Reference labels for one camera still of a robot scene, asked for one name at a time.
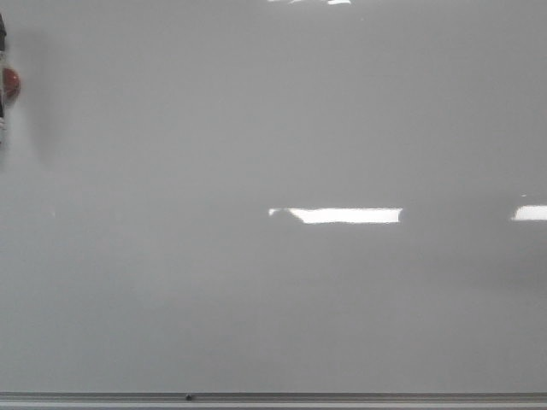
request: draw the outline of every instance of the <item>marker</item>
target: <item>marker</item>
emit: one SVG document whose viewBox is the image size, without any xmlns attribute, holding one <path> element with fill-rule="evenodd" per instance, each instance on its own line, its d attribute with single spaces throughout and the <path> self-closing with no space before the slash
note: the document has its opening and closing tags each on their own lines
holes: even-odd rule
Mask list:
<svg viewBox="0 0 547 410">
<path fill-rule="evenodd" d="M 0 143 L 3 140 L 3 134 L 5 131 L 5 119 L 4 119 L 4 102 L 5 95 L 3 89 L 3 68 L 6 63 L 6 27 L 3 24 L 2 15 L 0 14 Z"/>
</svg>

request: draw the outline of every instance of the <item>metal frame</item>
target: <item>metal frame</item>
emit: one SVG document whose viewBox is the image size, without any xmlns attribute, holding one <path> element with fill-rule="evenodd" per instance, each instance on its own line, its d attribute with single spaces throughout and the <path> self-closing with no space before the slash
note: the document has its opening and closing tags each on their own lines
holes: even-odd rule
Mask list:
<svg viewBox="0 0 547 410">
<path fill-rule="evenodd" d="M 547 393 L 300 394 L 300 393 L 0 393 L 0 410 L 138 409 L 547 409 Z"/>
</svg>

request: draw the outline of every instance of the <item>whiteboard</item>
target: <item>whiteboard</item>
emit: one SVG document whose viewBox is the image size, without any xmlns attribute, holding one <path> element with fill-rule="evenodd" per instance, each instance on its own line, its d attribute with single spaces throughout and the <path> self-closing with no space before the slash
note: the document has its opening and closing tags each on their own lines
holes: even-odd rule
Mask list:
<svg viewBox="0 0 547 410">
<path fill-rule="evenodd" d="M 0 11 L 1 391 L 544 390 L 546 2 Z"/>
</svg>

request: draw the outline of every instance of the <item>white surface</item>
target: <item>white surface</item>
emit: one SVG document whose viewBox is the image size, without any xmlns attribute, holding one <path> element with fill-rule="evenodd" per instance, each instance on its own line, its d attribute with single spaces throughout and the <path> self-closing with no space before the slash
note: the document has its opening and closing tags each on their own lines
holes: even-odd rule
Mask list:
<svg viewBox="0 0 547 410">
<path fill-rule="evenodd" d="M 545 390 L 547 2 L 0 11 L 0 390 Z"/>
</svg>

